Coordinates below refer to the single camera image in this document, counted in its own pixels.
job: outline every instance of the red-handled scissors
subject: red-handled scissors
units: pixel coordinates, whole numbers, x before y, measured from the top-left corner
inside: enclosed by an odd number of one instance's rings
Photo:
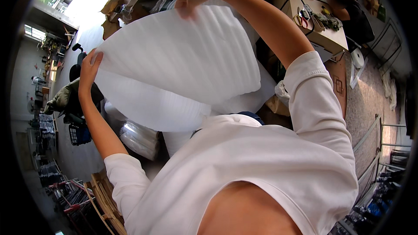
[[[304,29],[308,28],[308,21],[302,16],[302,13],[300,12],[300,7],[298,7],[298,14],[293,17],[293,21],[300,27],[303,27]]]

